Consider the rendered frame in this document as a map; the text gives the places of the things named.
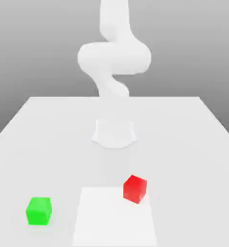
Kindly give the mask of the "small red cube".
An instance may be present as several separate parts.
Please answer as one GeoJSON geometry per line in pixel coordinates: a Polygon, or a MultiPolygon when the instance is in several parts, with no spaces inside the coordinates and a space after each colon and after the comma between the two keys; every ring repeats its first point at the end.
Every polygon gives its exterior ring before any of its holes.
{"type": "Polygon", "coordinates": [[[147,180],[131,175],[123,184],[123,197],[139,204],[147,191],[147,180]]]}

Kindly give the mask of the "small green cube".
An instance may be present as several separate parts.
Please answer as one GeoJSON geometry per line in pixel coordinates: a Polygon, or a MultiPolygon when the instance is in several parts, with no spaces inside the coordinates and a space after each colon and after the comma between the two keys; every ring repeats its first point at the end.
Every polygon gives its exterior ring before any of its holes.
{"type": "Polygon", "coordinates": [[[32,197],[26,208],[29,225],[47,225],[51,214],[52,204],[50,197],[32,197]]]}

